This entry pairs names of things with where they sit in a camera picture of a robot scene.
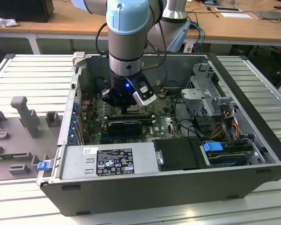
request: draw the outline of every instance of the motherboard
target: motherboard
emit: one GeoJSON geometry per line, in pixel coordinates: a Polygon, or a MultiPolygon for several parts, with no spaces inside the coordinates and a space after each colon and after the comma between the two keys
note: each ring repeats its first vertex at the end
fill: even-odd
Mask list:
{"type": "Polygon", "coordinates": [[[155,102],[143,108],[132,105],[127,114],[104,102],[99,95],[85,105],[87,144],[151,142],[183,137],[172,114],[173,96],[158,96],[155,102]]]}

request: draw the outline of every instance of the smartphone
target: smartphone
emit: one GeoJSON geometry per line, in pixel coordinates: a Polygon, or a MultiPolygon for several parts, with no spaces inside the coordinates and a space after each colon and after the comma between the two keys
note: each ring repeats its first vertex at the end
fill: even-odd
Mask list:
{"type": "Polygon", "coordinates": [[[214,7],[217,11],[222,12],[242,12],[239,8],[230,8],[230,7],[214,7]]]}

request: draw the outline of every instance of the computer case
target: computer case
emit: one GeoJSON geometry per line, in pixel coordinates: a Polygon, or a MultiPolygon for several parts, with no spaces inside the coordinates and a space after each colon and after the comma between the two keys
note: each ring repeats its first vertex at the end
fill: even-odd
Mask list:
{"type": "Polygon", "coordinates": [[[53,11],[52,0],[0,0],[0,17],[5,19],[46,23],[53,11]]]}

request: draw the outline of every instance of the warning label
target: warning label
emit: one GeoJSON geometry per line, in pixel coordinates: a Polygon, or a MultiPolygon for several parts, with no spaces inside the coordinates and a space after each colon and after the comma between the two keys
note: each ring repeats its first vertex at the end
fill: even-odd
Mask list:
{"type": "Polygon", "coordinates": [[[97,151],[96,174],[110,176],[134,173],[132,149],[97,151]]]}

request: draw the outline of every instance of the screw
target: screw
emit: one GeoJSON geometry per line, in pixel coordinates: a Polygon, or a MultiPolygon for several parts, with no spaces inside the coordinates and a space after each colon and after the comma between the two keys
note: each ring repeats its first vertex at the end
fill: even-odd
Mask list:
{"type": "Polygon", "coordinates": [[[158,164],[158,165],[163,165],[163,160],[162,160],[161,158],[158,158],[158,159],[157,159],[157,164],[158,164]]]}

